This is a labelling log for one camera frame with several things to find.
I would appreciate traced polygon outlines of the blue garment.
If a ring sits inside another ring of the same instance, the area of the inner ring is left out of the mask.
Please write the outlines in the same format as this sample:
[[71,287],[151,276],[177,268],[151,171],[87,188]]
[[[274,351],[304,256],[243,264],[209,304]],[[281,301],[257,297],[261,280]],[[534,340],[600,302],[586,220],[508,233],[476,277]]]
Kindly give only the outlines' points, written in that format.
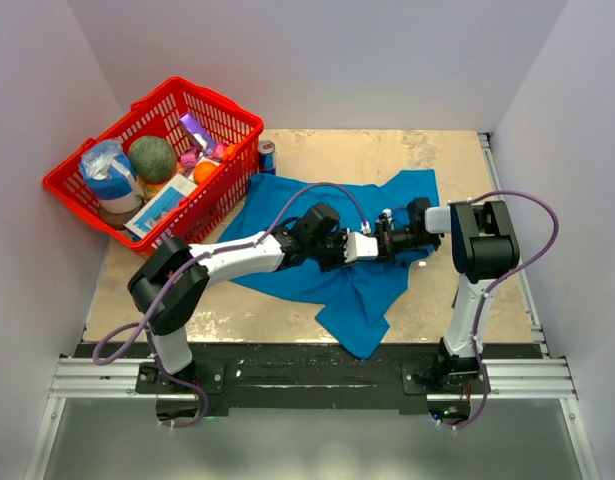
[[[304,182],[256,174],[251,177],[248,195],[241,212],[220,236],[221,242],[238,240],[267,228],[282,207]],[[341,226],[359,229],[361,219],[353,200],[373,222],[386,208],[396,207],[397,225],[408,220],[403,208],[415,198],[439,204],[435,172],[402,170],[387,183],[377,186],[347,185],[344,191],[321,186],[303,193],[285,212],[285,219],[300,217],[313,205],[323,202],[335,209]],[[313,260],[278,273],[252,274],[236,279],[236,284],[283,300],[321,304],[316,320],[353,355],[366,359],[377,348],[389,329],[385,314],[408,289],[409,268],[434,253],[426,247],[398,257],[397,263],[362,262],[350,268],[323,273]]]

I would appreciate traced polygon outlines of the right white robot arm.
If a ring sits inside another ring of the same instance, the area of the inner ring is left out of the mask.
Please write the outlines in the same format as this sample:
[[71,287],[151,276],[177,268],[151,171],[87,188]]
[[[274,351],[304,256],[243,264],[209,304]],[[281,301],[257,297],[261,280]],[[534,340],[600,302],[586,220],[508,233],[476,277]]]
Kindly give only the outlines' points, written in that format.
[[456,392],[478,378],[478,358],[492,300],[504,275],[519,265],[520,249],[506,204],[501,200],[473,205],[454,202],[433,207],[426,198],[406,206],[408,224],[395,225],[391,210],[375,222],[379,259],[394,263],[400,254],[427,247],[438,249],[448,234],[452,262],[459,274],[449,328],[432,359],[414,371],[426,389]]

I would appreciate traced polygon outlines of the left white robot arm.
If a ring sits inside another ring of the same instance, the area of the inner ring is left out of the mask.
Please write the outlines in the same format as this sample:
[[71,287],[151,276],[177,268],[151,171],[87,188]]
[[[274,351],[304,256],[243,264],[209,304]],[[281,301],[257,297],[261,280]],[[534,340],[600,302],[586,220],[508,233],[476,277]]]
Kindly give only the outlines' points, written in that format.
[[137,309],[151,315],[148,339],[160,361],[158,378],[172,392],[193,383],[195,366],[186,324],[205,290],[250,274],[272,273],[316,261],[324,270],[351,262],[349,242],[338,212],[318,203],[301,217],[290,217],[247,238],[207,246],[168,240],[128,284]]

